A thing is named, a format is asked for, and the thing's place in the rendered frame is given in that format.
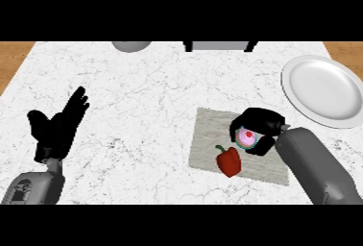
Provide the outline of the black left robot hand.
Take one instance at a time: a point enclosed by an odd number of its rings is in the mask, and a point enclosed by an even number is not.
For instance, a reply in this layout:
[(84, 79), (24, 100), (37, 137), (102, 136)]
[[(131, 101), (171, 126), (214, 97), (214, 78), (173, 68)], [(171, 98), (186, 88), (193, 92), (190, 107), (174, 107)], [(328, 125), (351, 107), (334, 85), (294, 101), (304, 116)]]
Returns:
[(64, 160), (72, 146), (72, 141), (86, 111), (90, 107), (86, 89), (80, 86), (67, 102), (64, 110), (53, 118), (40, 111), (33, 110), (27, 114), (31, 135), (37, 140), (37, 162), (47, 159)]

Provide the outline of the white plate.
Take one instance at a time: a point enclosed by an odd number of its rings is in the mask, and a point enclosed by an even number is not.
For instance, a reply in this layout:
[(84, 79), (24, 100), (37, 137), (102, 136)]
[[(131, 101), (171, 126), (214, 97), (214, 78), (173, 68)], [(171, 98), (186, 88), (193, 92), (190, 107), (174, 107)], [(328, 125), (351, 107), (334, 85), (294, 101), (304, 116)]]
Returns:
[(334, 129), (363, 125), (363, 81), (340, 62), (316, 55), (294, 58), (282, 68), (280, 86), (313, 122)]

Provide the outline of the grey placemat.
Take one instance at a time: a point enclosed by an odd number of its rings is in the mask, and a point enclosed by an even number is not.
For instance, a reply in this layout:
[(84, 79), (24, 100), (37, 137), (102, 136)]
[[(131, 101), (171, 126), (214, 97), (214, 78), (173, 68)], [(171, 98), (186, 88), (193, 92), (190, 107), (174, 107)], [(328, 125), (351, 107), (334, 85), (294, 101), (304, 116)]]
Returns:
[(241, 172), (238, 177), (248, 178), (278, 185), (289, 185), (288, 166), (285, 165), (275, 148), (263, 157), (250, 155), (230, 140), (230, 123), (238, 114), (229, 111), (216, 111), (198, 108), (193, 141), (190, 147), (189, 166), (220, 173), (217, 156), (224, 149), (235, 147), (241, 157)]

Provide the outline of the grey round bowl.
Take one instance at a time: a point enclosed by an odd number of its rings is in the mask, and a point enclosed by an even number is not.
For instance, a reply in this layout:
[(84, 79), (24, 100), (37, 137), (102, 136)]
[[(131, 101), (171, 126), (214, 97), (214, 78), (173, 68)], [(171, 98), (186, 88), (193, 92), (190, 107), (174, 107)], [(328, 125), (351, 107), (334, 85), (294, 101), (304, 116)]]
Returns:
[(121, 52), (134, 53), (151, 45), (151, 41), (114, 41), (112, 45)]

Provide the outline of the pink frosted cupcake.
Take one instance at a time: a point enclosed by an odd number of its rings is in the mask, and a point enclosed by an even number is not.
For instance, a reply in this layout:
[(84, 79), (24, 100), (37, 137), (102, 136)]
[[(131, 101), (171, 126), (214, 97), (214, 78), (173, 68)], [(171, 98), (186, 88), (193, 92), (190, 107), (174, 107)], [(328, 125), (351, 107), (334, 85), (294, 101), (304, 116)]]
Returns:
[(252, 149), (258, 142), (258, 136), (257, 134), (241, 127), (236, 130), (236, 145), (241, 149)]

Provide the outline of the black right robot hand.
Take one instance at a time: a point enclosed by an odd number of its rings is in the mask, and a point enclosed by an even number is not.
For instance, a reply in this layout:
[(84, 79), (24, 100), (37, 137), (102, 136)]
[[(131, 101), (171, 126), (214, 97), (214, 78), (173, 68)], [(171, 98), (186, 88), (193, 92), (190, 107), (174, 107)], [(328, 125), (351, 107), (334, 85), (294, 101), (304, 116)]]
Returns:
[(245, 149), (248, 154), (261, 157), (275, 145), (273, 138), (279, 136), (283, 125), (285, 117), (278, 112), (261, 108), (248, 108), (230, 124), (232, 142), (236, 142), (236, 131), (239, 129), (261, 134), (263, 137), (255, 141), (255, 145), (248, 144)]

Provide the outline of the red bell pepper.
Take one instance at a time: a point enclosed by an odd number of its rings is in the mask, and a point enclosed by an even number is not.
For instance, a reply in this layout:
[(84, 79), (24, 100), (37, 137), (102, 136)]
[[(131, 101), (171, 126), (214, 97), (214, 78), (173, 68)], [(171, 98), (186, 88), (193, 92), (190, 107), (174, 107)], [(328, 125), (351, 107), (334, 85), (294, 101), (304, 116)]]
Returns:
[(224, 149), (221, 145), (217, 145), (216, 148), (221, 151), (216, 158), (217, 166), (223, 174), (230, 178), (241, 172), (239, 153), (235, 147)]

